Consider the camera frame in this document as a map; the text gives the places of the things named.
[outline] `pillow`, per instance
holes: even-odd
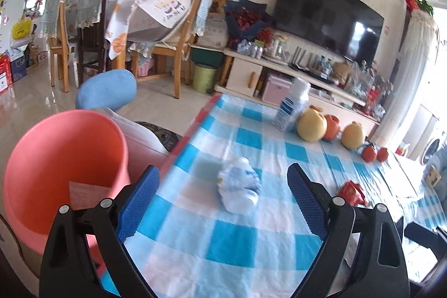
[[[84,82],[76,96],[76,109],[109,108],[113,111],[131,103],[137,95],[133,73],[124,69],[99,73]]]

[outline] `orange bucket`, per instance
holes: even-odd
[[[3,197],[15,234],[43,254],[54,217],[70,204],[69,182],[110,188],[115,198],[130,184],[127,144],[118,125],[91,110],[55,114],[31,128],[6,165]],[[94,236],[87,236],[90,249]]]

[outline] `tv stand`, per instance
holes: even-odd
[[[260,97],[254,96],[259,76],[261,75],[262,70],[267,68],[281,72],[285,75],[290,75],[294,78],[300,78],[315,87],[328,91],[334,100],[329,100],[313,93],[309,93],[309,104],[322,108],[325,114],[335,115],[340,119],[341,128],[344,128],[355,121],[363,126],[365,135],[371,135],[379,125],[374,118],[341,106],[341,102],[350,106],[354,104],[364,106],[365,102],[355,98],[339,87],[328,85],[302,71],[296,71],[288,66],[278,65],[263,58],[258,60],[250,56],[241,55],[231,49],[225,49],[223,52],[226,56],[224,69],[219,84],[214,88],[218,92],[237,96],[245,100],[278,109],[278,105],[264,102]]]

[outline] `television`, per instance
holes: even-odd
[[[360,0],[276,0],[273,25],[370,66],[384,19]]]

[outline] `checkered tablecloth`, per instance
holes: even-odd
[[[281,133],[272,126],[274,109],[227,95],[214,101],[125,242],[160,298],[290,297],[321,246],[287,185],[296,162],[332,195],[352,180],[396,221],[404,215],[429,228],[447,225],[434,191],[414,186],[393,156],[366,165],[338,140],[310,144]],[[218,171],[236,156],[247,157],[261,178],[259,204],[246,216],[227,212],[217,192]],[[118,293],[107,273],[102,282]]]

